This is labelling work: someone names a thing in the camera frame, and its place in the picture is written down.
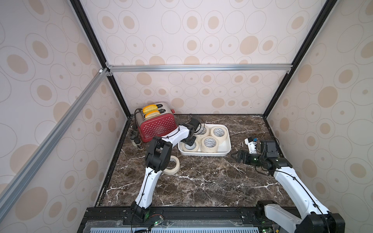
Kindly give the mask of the masking tape roll three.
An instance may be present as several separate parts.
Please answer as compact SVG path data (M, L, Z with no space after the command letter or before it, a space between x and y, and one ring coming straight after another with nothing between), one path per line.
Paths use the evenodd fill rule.
M175 175L179 170L180 170L180 161L176 156L171 156L170 157L171 162L175 162L175 167L171 169L164 169L163 172L167 175Z

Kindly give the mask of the masking tape roll two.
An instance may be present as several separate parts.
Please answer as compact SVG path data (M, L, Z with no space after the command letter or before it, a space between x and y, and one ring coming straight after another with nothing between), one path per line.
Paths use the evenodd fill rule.
M222 144L228 137L228 131L225 126L215 126L210 129L210 135L215 137Z

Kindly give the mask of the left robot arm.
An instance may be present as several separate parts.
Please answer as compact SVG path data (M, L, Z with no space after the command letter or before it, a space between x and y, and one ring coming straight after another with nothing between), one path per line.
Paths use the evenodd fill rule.
M149 143L145 156L145 176L140 192L131 205L133 216L145 223L149 219L150 207L153 193L159 177L167 168L171 160L173 147L179 142L189 146L193 145L196 136L194 135L202 128L202 124L196 118L191 118L186 123L177 126L165 136L155 136Z

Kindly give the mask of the white plastic storage tray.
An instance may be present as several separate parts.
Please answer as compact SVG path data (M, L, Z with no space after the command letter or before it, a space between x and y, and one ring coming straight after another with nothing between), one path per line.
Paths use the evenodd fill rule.
M209 129L215 127L215 126L220 126L219 124L205 124ZM218 151L216 153L206 153L201 151L201 142L200 143L200 148L197 152L186 152L182 150L181 142L178 144L178 149L181 152L182 155L188 155L188 156L212 156L212 157L223 157L226 156L230 151L231 151L231 141L230 141L230 136L228 132L228 137L227 139L222 143L219 144Z

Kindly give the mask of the masking tape roll one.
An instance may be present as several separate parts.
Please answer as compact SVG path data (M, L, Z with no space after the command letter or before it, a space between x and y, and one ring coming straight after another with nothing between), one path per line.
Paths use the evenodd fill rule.
M210 136L210 129L207 126L202 125L200 130L195 132L196 141L201 142L206 136Z

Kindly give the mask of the masking tape roll four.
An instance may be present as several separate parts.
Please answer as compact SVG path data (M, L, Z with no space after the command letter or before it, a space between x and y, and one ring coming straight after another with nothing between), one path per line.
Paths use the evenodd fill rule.
M206 153L216 153L218 151L219 141L213 136L206 136L201 141L201 151Z

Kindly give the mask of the masking tape roll five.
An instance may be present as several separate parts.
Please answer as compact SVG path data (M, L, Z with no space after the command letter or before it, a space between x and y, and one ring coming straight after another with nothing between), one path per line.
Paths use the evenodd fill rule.
M186 152L197 152L200 148L200 143L196 140L194 143L190 146L184 142L181 143L182 150Z

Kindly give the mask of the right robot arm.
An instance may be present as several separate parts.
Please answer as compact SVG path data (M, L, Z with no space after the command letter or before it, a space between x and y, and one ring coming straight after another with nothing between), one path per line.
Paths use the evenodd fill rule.
M259 201L255 218L272 221L287 233L343 233L345 221L339 213L332 213L304 185L292 164L280 155L277 140L247 138L247 150L238 150L231 157L238 163L253 166L259 174L274 177L287 192L299 216L274 201Z

